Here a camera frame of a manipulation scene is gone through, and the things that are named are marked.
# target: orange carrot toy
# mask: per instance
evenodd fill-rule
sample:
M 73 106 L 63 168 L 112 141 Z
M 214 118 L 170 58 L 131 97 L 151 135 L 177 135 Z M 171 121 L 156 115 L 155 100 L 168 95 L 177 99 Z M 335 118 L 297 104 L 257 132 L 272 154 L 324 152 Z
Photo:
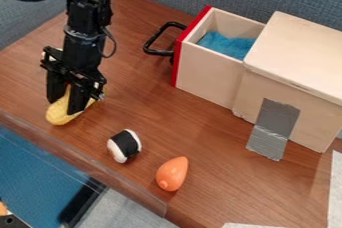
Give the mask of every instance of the orange carrot toy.
M 165 162 L 157 171 L 156 180 L 165 191 L 178 190 L 188 172 L 189 161 L 186 157 L 178 157 Z

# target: yellow object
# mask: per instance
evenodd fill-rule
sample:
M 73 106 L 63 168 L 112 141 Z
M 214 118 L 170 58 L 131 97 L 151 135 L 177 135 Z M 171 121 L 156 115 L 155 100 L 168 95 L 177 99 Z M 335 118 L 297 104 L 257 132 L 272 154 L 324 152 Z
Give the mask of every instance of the yellow object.
M 7 216 L 7 215 L 8 215 L 8 211 L 7 211 L 6 205 L 0 201 L 0 216 Z
M 51 104 L 49 108 L 46 111 L 46 119 L 48 122 L 50 122 L 52 125 L 64 125 L 71 120 L 77 118 L 79 115 L 81 115 L 84 111 L 74 113 L 73 115 L 68 115 L 68 102 L 69 102 L 69 96 L 70 96 L 70 86 L 67 87 L 65 95 L 58 99 L 56 102 Z M 91 106 L 93 103 L 95 103 L 96 100 L 93 98 L 90 98 L 88 101 L 88 104 L 86 106 L 86 109 Z

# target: blue mat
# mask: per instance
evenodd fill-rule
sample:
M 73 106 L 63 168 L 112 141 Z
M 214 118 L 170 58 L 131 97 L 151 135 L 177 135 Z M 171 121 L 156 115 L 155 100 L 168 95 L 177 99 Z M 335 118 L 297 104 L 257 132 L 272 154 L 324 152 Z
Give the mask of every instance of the blue mat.
M 227 38 L 218 32 L 209 31 L 197 44 L 242 61 L 255 40 L 250 38 Z
M 55 228 L 88 176 L 0 127 L 0 197 L 32 227 Z

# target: wooden table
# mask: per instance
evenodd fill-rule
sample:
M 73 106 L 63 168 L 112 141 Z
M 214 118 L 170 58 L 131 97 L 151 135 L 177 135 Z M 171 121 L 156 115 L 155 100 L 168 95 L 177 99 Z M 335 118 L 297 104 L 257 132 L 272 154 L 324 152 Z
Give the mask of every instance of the wooden table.
M 0 52 L 1 110 L 28 125 L 15 125 L 6 115 L 2 123 L 157 212 L 165 203 L 166 218 L 181 227 L 225 222 L 326 227 L 331 149 L 342 151 L 340 142 L 325 154 L 290 142 L 279 163 L 249 152 L 251 124 L 171 87 L 169 60 L 142 52 L 146 39 L 166 21 L 188 24 L 192 17 L 148 0 L 114 1 L 110 29 L 119 49 L 101 65 L 108 78 L 105 101 L 62 127 L 45 120 L 40 53 L 45 45 L 62 46 L 66 16 L 61 14 Z M 176 35 L 168 33 L 160 46 Z M 107 152 L 106 141 L 124 128 L 136 131 L 144 148 L 134 161 L 120 165 Z M 156 170 L 182 155 L 190 160 L 185 184 L 176 193 L 162 191 L 154 181 Z M 159 207 L 158 200 L 147 199 L 151 195 L 160 200 Z

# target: orange object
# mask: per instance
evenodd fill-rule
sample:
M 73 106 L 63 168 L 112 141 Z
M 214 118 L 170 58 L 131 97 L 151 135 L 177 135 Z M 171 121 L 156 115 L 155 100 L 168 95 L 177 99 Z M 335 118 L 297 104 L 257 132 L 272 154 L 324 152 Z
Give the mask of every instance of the orange object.
M 6 205 L 0 201 L 0 216 L 7 216 L 7 215 L 8 215 L 8 211 L 7 211 Z
M 156 174 L 160 188 L 169 192 L 178 190 L 184 183 L 188 167 L 189 161 L 186 157 L 178 157 L 165 162 Z

